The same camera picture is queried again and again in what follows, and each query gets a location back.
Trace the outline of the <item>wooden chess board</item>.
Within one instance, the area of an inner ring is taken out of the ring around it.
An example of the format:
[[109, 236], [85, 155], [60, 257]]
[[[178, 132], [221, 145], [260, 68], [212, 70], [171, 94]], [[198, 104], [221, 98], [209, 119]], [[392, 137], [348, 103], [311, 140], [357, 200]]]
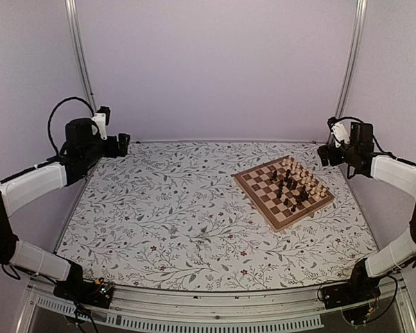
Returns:
[[334, 195], [289, 155], [233, 175], [236, 184], [275, 232], [332, 204]]

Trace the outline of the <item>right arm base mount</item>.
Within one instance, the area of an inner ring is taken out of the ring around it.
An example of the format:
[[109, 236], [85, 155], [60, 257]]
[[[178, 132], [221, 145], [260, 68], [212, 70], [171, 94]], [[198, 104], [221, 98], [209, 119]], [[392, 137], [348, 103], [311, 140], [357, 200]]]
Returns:
[[365, 302], [360, 307], [352, 307], [343, 312], [344, 319], [351, 325], [366, 324], [381, 295], [379, 277], [369, 277], [365, 271], [352, 273], [350, 279], [341, 284], [332, 284], [318, 289], [318, 299], [326, 309], [354, 305]]

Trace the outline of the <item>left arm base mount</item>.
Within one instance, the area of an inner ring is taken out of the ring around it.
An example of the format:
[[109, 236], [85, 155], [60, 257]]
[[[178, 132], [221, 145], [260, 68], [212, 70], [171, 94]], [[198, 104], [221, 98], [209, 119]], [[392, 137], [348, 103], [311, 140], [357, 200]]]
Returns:
[[114, 283], [103, 277], [87, 281], [81, 267], [71, 268], [65, 281], [57, 281], [53, 295], [83, 305], [109, 309], [114, 294]]

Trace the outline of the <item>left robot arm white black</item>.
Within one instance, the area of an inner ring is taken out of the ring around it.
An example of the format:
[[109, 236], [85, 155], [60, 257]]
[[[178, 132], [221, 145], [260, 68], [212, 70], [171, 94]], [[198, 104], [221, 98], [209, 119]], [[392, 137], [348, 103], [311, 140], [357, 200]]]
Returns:
[[12, 231], [9, 218], [42, 196], [85, 178], [102, 157], [124, 157], [130, 136], [109, 136], [106, 116], [79, 118], [65, 126], [65, 143], [58, 155], [0, 180], [0, 264], [45, 275], [62, 282], [63, 291], [75, 301], [89, 295], [89, 286], [73, 264], [25, 241]]

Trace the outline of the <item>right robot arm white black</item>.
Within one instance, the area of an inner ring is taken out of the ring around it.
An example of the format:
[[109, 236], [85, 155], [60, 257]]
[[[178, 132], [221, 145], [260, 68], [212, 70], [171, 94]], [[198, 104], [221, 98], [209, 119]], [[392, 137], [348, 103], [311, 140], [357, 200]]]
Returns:
[[318, 148], [324, 167], [345, 165], [348, 180], [354, 176], [365, 176], [391, 185], [415, 199], [406, 231], [385, 248], [355, 265], [353, 274], [356, 278], [345, 286], [344, 293], [350, 302], [360, 302], [371, 292], [369, 279], [381, 278], [408, 264], [416, 266], [416, 163], [383, 150], [370, 123], [355, 117], [331, 117], [327, 125], [333, 141]]

